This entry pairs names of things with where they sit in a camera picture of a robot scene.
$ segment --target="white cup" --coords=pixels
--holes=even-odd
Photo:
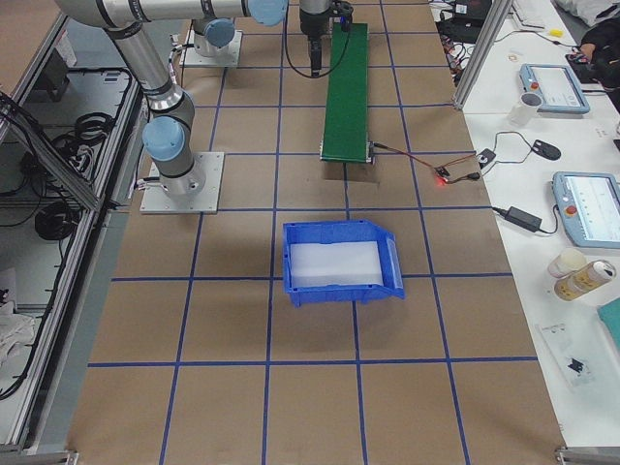
[[[546,270],[551,276],[561,278],[573,271],[583,268],[587,263],[588,261],[585,255],[577,249],[569,247],[568,249],[564,249],[560,255],[549,264]]]
[[[534,92],[525,92],[519,97],[519,101],[508,115],[508,120],[513,126],[525,126],[536,115],[543,99]]]

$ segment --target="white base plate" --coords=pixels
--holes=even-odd
[[[220,185],[224,170],[224,152],[197,152],[196,162],[201,165],[206,176],[204,187],[197,194],[169,197],[159,185],[146,186],[144,198],[139,208],[141,213],[217,213],[220,200]],[[159,176],[155,164],[151,165],[149,176]]]
[[[235,68],[239,64],[242,37],[241,31],[235,31],[227,52],[216,56],[198,55],[193,48],[186,48],[185,59],[181,60],[181,66],[184,68]],[[188,43],[194,43],[194,31],[190,31]]]

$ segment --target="tablet screen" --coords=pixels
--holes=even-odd
[[[608,177],[566,176],[588,240],[620,242],[620,201]]]
[[[573,82],[564,68],[532,66],[534,78],[540,86],[544,101],[555,107],[580,107]]]

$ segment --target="person's hand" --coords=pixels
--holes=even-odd
[[[588,57],[588,61],[592,61],[592,55],[596,46],[594,44],[583,44],[580,48],[581,53]]]

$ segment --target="person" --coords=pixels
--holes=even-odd
[[[620,112],[620,15],[587,31],[579,50],[593,65],[596,80]]]

